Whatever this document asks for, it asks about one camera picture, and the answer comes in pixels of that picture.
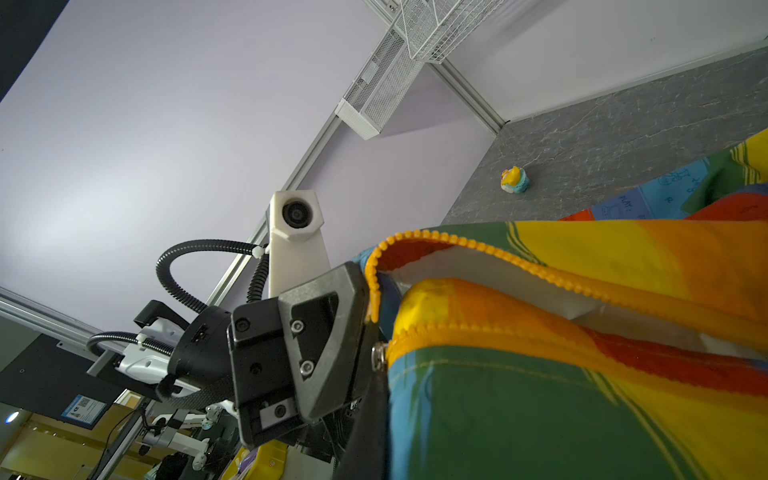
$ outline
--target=sticker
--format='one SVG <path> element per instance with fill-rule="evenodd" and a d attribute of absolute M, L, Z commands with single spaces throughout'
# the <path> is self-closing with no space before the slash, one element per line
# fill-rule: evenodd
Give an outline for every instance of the sticker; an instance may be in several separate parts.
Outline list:
<path fill-rule="evenodd" d="M 93 425 L 93 422 L 98 418 L 105 406 L 107 404 L 104 402 L 78 395 L 72 400 L 72 403 L 69 404 L 69 407 L 61 416 Z"/>
<path fill-rule="evenodd" d="M 647 220 L 653 218 L 640 189 L 633 188 L 623 195 L 592 207 L 595 220 Z"/>
<path fill-rule="evenodd" d="M 685 218 L 688 214 L 680 208 L 708 173 L 707 163 L 699 160 L 641 185 L 640 190 L 654 217 Z"/>

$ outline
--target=gray marble surface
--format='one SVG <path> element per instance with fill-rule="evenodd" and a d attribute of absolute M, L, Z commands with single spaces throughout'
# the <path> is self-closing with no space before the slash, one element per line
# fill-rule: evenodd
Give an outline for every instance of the gray marble surface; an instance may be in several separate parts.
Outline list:
<path fill-rule="evenodd" d="M 557 220 L 768 128 L 768 48 L 504 126 L 443 220 Z M 525 166 L 523 194 L 500 187 Z"/>

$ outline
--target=qr code label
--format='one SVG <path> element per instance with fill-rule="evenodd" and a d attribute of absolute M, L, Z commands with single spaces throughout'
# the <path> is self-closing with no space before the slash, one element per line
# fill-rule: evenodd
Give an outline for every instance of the qr code label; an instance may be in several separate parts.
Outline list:
<path fill-rule="evenodd" d="M 99 418 L 99 415 L 107 406 L 104 402 L 90 399 L 87 396 L 78 395 L 69 404 L 69 407 L 61 414 L 61 416 L 77 420 L 78 422 L 87 423 L 93 425 Z"/>

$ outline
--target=camera lens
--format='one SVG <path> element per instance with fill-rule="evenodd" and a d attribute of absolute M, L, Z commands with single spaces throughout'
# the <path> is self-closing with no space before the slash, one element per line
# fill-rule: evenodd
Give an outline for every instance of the camera lens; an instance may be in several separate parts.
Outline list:
<path fill-rule="evenodd" d="M 304 228 L 312 221 L 312 211 L 304 202 L 294 200 L 283 207 L 283 219 L 293 228 Z"/>

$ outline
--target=cable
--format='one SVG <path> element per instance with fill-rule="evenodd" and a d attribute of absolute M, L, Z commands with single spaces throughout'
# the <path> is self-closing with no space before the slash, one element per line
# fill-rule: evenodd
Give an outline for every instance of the cable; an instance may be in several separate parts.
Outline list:
<path fill-rule="evenodd" d="M 346 447 L 342 446 L 339 441 L 339 423 L 336 419 L 336 412 L 331 412 L 329 415 L 322 417 L 320 421 L 323 423 L 323 426 L 326 427 L 326 432 L 330 437 L 333 456 L 340 460 L 346 453 Z"/>
<path fill-rule="evenodd" d="M 339 410 L 336 410 L 333 414 L 336 417 L 336 431 L 339 433 L 339 446 L 341 446 L 342 449 L 346 451 L 347 437 L 346 437 L 346 432 L 344 432 L 344 418 L 340 418 L 344 414 L 340 413 Z"/>
<path fill-rule="evenodd" d="M 135 333 L 102 332 L 97 333 L 96 335 L 93 335 L 91 338 L 89 338 L 85 343 L 85 348 L 94 355 L 101 356 L 101 354 L 104 353 L 104 349 L 98 345 L 101 342 L 124 342 L 133 343 L 134 345 L 138 345 L 139 343 Z M 148 349 L 152 349 L 155 352 L 160 352 L 166 356 L 170 356 L 171 353 L 174 352 L 174 348 L 172 346 L 153 338 L 144 339 L 141 345 L 147 347 Z"/>
<path fill-rule="evenodd" d="M 128 418 L 129 416 L 133 415 L 133 414 L 134 414 L 134 413 L 136 413 L 136 412 L 139 412 L 139 410 L 131 410 L 130 412 L 128 412 L 128 414 L 127 414 L 125 417 L 123 417 L 122 419 L 120 419 L 120 420 L 119 420 L 117 423 L 115 423 L 115 424 L 114 424 L 114 427 L 112 427 L 112 430 L 110 430 L 110 431 L 109 431 L 109 433 L 107 434 L 107 439 L 106 439 L 106 440 L 104 440 L 104 449 L 103 449 L 103 450 L 101 450 L 101 455 L 99 455 L 99 458 L 98 458 L 98 462 L 96 462 L 96 466 L 94 467 L 94 472 L 97 472 L 97 471 L 98 471 L 99 467 L 101 466 L 101 461 L 102 461 L 102 460 L 104 460 L 104 454 L 105 454 L 105 453 L 107 453 L 107 449 L 109 449 L 109 446 L 110 446 L 110 445 L 109 445 L 109 438 L 110 438 L 110 437 L 112 436 L 112 434 L 114 433 L 114 430 L 115 430 L 115 429 L 116 429 L 116 428 L 117 428 L 117 427 L 118 427 L 118 426 L 119 426 L 119 425 L 120 425 L 122 422 L 124 422 L 126 418 Z M 144 413 L 145 413 L 145 412 L 146 412 L 146 409 L 141 409 L 141 417 L 142 417 L 142 418 L 144 417 Z"/>
<path fill-rule="evenodd" d="M 246 303 L 253 303 L 261 301 L 261 295 L 264 291 L 264 285 L 266 285 L 266 278 L 270 274 L 270 255 L 265 253 L 259 258 L 259 264 L 256 267 L 256 271 L 253 272 L 253 277 L 250 279 L 250 285 L 248 286 L 248 295 L 246 297 Z"/>
<path fill-rule="evenodd" d="M 152 432 L 153 434 L 160 435 L 160 433 L 163 430 L 163 425 L 150 425 L 149 421 L 147 421 L 147 410 L 145 409 L 141 413 L 141 424 L 144 426 L 144 430 L 147 430 L 148 432 Z"/>
<path fill-rule="evenodd" d="M 192 296 L 185 289 L 181 288 L 173 275 L 170 274 L 170 265 L 178 257 L 192 252 L 229 252 L 239 253 L 240 255 L 253 255 L 253 248 L 256 245 L 245 242 L 235 242 L 232 240 L 192 240 L 189 242 L 179 243 L 160 255 L 157 259 L 157 265 L 155 266 L 155 272 L 157 273 L 157 279 L 160 280 L 161 285 L 165 290 L 171 294 L 173 298 L 180 301 L 183 305 L 190 307 L 197 313 L 201 313 L 208 305 Z"/>

